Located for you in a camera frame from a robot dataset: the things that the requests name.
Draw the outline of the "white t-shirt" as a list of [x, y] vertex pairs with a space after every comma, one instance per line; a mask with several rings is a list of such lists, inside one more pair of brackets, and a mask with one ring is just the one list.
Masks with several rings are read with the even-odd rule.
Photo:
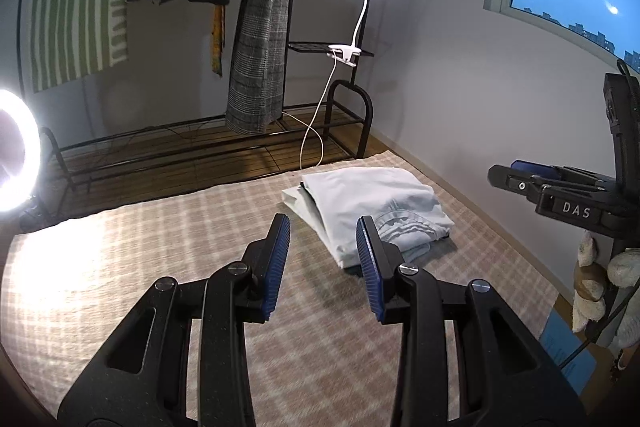
[[401, 168], [347, 167], [305, 174], [300, 182], [312, 197], [329, 241], [346, 265], [359, 265], [356, 225], [370, 216], [382, 241], [416, 260], [454, 227], [434, 190]]

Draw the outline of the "yellow hanging scarf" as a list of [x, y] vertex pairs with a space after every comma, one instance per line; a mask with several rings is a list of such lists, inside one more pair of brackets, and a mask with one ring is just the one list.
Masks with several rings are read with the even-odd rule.
[[210, 64], [212, 71], [222, 76], [222, 54], [226, 43], [226, 7], [215, 5], [213, 8], [212, 31], [210, 32]]

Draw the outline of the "pink plaid blanket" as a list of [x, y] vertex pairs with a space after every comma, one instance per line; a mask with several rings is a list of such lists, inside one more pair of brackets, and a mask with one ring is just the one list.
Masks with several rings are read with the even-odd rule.
[[472, 211], [421, 179], [454, 225], [426, 261], [369, 211], [348, 222], [359, 277], [288, 216], [280, 174], [68, 220], [13, 239], [1, 343], [65, 426], [444, 425], [454, 321], [475, 379], [491, 313], [533, 346], [554, 286]]

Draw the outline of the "white folded cloth stack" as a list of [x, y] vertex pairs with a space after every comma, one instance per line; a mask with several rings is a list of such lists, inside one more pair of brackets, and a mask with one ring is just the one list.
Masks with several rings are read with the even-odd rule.
[[338, 257], [338, 254], [334, 253], [316, 203], [308, 194], [306, 188], [303, 187], [303, 184], [298, 184], [297, 186], [283, 190], [281, 192], [281, 199], [286, 207], [290, 208], [297, 217], [302, 219], [306, 225], [318, 235], [321, 243], [329, 251], [336, 264], [341, 269], [345, 269], [346, 265], [344, 265], [344, 261]]

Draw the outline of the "black metal clothes rack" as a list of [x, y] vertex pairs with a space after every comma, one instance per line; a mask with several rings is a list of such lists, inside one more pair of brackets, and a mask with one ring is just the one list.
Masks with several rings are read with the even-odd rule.
[[207, 95], [217, 120], [233, 138], [220, 144], [198, 139], [205, 117], [157, 121], [144, 134], [152, 144], [131, 154], [136, 129], [60, 145], [43, 128], [39, 202], [51, 220], [70, 213], [70, 203], [95, 183], [140, 176], [157, 169], [247, 150], [267, 138], [285, 110], [288, 56], [319, 53], [356, 67], [363, 56], [363, 27], [345, 42], [303, 42], [290, 37], [294, 0], [22, 0], [18, 55], [27, 67], [32, 101], [50, 100], [68, 121], [89, 118], [83, 94], [70, 96], [96, 75], [105, 75], [103, 107], [124, 116], [134, 102], [166, 95], [167, 107], [191, 105], [201, 80], [227, 78], [226, 92]]

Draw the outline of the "grey plaid hanging coat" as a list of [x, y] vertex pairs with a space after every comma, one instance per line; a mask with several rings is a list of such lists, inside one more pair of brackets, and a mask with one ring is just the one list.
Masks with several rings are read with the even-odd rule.
[[231, 57], [227, 126], [261, 134], [282, 114], [290, 0], [241, 0]]

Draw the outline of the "blue paper sheet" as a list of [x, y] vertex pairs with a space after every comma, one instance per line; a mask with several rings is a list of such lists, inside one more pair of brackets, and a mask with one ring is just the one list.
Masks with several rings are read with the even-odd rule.
[[[556, 365], [560, 365], [580, 345], [579, 339], [574, 335], [570, 326], [555, 310], [549, 314], [539, 341]], [[574, 392], [580, 395], [590, 381], [596, 367], [596, 359], [585, 349], [562, 369], [562, 374]]]

